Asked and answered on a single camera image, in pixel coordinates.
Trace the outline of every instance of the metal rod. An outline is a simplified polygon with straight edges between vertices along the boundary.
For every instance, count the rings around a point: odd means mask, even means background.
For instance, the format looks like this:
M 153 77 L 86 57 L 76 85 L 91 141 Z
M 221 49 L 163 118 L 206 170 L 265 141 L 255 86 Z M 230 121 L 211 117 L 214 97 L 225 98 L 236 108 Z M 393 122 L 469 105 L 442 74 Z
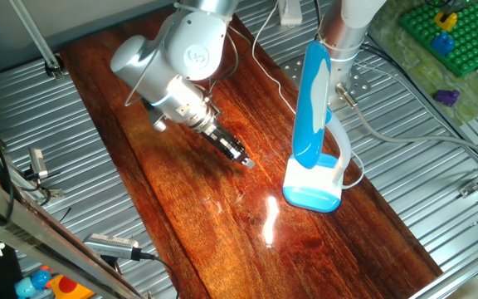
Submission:
M 478 274 L 478 257 L 468 259 L 440 275 L 434 282 L 414 294 L 410 299 L 438 299 L 451 295 L 456 289 L 462 286 Z
M 8 194 L 0 189 L 0 215 L 5 215 L 8 205 Z M 119 273 L 27 196 L 23 203 L 14 203 L 10 224 L 0 226 L 0 241 L 103 297 L 141 298 Z
M 46 60 L 47 66 L 49 66 L 51 69 L 58 70 L 53 72 L 56 79 L 59 79 L 60 76 L 63 78 L 64 75 L 61 72 L 61 66 L 58 64 L 55 54 L 53 54 L 53 51 L 51 50 L 49 45 L 47 45 L 46 39 L 41 34 L 40 29 L 38 29 L 38 26 L 36 25 L 36 23 L 34 22 L 34 19 L 32 19 L 31 17 L 31 14 L 29 13 L 27 8 L 23 4 L 23 1 L 22 0 L 8 0 L 8 1 L 12 4 L 12 7 L 14 7 L 14 10 L 16 11 L 17 16 L 20 18 L 20 20 L 22 20 L 23 26 L 27 29 L 32 40 L 37 45 L 41 55 Z

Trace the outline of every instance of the wood grain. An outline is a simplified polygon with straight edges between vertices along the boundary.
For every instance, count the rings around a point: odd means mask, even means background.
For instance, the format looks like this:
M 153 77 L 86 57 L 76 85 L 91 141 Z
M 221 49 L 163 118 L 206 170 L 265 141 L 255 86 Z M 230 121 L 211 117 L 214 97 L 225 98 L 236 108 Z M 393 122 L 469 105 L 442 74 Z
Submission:
M 252 170 L 185 126 L 156 132 L 141 103 L 124 107 L 129 88 L 110 71 L 110 59 L 135 34 L 153 39 L 171 12 L 96 33 L 61 55 L 160 256 L 177 269 L 182 298 L 406 298 L 441 274 L 367 179 L 344 191 L 333 213 L 285 201 L 294 116 L 251 56 L 217 83 L 213 100 L 219 120 L 256 161 Z M 253 40 L 237 19 L 232 26 Z M 222 68 L 233 63 L 225 49 Z M 293 84 L 259 46 L 256 53 L 295 105 Z M 324 152 L 335 149 L 327 138 Z M 345 183 L 359 175 L 352 163 Z M 280 209 L 271 248 L 261 235 L 269 196 Z

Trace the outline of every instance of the yellow block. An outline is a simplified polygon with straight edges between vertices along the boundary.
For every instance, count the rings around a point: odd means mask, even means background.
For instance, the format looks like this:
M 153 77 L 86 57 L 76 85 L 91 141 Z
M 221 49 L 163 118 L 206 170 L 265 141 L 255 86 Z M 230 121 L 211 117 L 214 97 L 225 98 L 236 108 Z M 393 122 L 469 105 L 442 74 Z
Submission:
M 435 23 L 447 32 L 453 29 L 453 27 L 456 25 L 456 22 L 458 21 L 458 16 L 456 15 L 456 13 L 452 13 L 451 15 L 449 15 L 449 17 L 447 17 L 444 22 L 440 22 L 442 17 L 444 17 L 444 12 L 439 12 L 435 17 Z
M 95 295 L 92 291 L 63 275 L 51 279 L 48 287 L 51 287 L 56 299 L 88 299 Z

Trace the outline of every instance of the gray cable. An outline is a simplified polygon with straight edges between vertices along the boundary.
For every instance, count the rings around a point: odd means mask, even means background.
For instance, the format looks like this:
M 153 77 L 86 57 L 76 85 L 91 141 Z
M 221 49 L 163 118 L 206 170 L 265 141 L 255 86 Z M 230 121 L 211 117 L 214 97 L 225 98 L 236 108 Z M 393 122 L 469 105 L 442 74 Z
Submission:
M 378 139 L 381 139 L 383 141 L 392 142 L 392 143 L 414 143 L 414 142 L 425 142 L 425 141 L 430 141 L 430 140 L 439 140 L 439 141 L 452 142 L 452 143 L 455 143 L 455 144 L 458 144 L 458 145 L 464 145 L 464 146 L 472 148 L 473 150 L 478 152 L 478 145 L 474 145 L 471 142 L 468 142 L 468 141 L 465 141 L 465 140 L 462 140 L 462 139 L 459 139 L 459 138 L 455 138 L 455 137 L 421 136 L 421 137 L 415 137 L 415 138 L 391 138 L 391 137 L 387 137 L 385 135 L 381 135 L 376 130 L 374 130 L 372 128 L 372 126 L 370 126 L 370 124 L 366 121 L 366 119 L 364 118 L 363 113 L 361 112 L 361 110 L 359 109 L 358 106 L 355 106 L 354 110 L 355 110 L 355 113 L 357 114 L 357 116 L 359 117 L 359 119 L 361 120 L 361 122 L 363 122 L 363 126 L 366 128 L 366 130 L 368 130 L 370 132 L 370 134 L 374 135 L 375 137 L 377 137 Z

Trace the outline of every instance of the wooden tabletop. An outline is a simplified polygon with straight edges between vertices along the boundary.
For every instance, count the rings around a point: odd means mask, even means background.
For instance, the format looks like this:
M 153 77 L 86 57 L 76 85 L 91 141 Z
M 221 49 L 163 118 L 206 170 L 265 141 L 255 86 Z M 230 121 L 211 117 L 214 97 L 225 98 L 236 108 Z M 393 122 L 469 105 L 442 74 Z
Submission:
M 251 56 L 217 83 L 213 100 L 219 120 L 256 161 L 253 169 L 230 162 L 184 125 L 169 122 L 158 133 L 141 103 L 124 107 L 130 88 L 110 71 L 110 59 L 133 35 L 154 39 L 171 12 L 96 33 L 61 55 L 159 255 L 179 275 L 182 298 L 407 298 L 441 274 L 367 179 L 343 191 L 333 213 L 285 201 L 294 116 Z M 253 40 L 237 19 L 231 26 Z M 240 54 L 246 51 L 231 34 Z M 222 68 L 234 62 L 229 50 Z M 256 53 L 295 105 L 293 84 L 259 46 Z M 324 152 L 337 155 L 336 148 L 328 136 Z M 344 182 L 359 175 L 352 163 Z M 269 248 L 262 229 L 270 196 L 280 213 Z

